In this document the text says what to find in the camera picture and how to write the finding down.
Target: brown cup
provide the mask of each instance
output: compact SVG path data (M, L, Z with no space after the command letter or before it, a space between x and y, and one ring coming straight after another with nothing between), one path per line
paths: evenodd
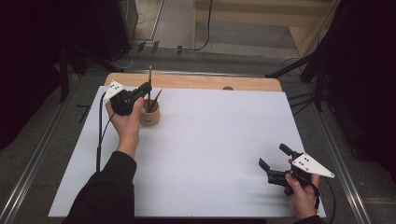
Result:
M140 113L140 124L143 126L152 126L160 122L160 104L157 101L149 112L148 105L152 106L154 100L145 99L143 103L143 112Z

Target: black sleeve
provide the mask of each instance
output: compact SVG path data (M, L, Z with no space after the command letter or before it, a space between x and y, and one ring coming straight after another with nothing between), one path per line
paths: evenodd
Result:
M135 171L134 159L113 152L103 171L81 189L63 223L133 223Z
M294 222L294 224L320 224L320 223L321 220L319 216L306 217L297 222Z

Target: pen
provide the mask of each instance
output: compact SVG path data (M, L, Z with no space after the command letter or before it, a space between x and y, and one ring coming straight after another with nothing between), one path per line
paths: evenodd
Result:
M149 85L151 86L151 65L149 66L148 83L149 83ZM150 106L149 106L150 94L151 94L151 91L148 92L148 112L149 112L149 109L150 109Z
M157 101L158 101L158 97L160 97L162 91L163 91L163 89L161 89L161 90L158 92L158 94L157 94L157 96L155 97L154 102L152 102L152 105L151 105L151 107L149 108L148 112L151 112L152 108L154 108L155 104L156 104Z

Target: white board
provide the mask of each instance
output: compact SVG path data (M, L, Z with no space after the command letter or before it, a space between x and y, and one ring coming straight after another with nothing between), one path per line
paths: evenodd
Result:
M96 94L50 217L67 216L95 172L98 107L106 88ZM288 196L268 184L258 164L263 158L272 169L289 170L279 144L304 151L284 92L163 89L159 102L160 123L141 128L135 158L137 217L291 217ZM117 144L110 124L102 168ZM325 217L322 205L319 214Z

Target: person's right hand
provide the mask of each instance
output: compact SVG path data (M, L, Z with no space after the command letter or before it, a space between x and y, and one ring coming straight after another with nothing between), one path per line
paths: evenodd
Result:
M119 145L117 151L123 152L130 157L134 158L134 155L139 145L139 132L140 132L140 110L143 107L143 98L140 97L134 102L134 109L132 114L129 116L120 116L114 114L113 108L111 108L111 103L106 103L106 109L108 117L111 118L111 123L119 134Z
M319 175L311 175L312 184L316 187L319 186L319 178ZM291 174L286 174L286 180L294 192L290 196L291 214L298 220L315 216L317 214L315 210L316 195L312 187L308 185L302 188L300 182Z

